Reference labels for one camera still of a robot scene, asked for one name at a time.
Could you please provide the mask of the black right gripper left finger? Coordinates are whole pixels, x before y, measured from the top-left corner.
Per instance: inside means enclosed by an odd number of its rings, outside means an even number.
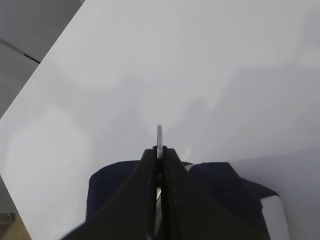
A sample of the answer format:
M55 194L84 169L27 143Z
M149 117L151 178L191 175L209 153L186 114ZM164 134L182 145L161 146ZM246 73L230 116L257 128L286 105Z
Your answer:
M133 173L93 217L65 240L151 240L156 213L157 153L146 149Z

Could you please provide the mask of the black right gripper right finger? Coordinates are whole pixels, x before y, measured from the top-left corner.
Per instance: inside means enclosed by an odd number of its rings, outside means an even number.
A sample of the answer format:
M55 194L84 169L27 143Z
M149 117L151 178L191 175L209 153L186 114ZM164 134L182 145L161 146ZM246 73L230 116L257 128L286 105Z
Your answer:
M240 177L228 162L186 169L173 148L162 157L166 240L268 240L262 198L272 190Z

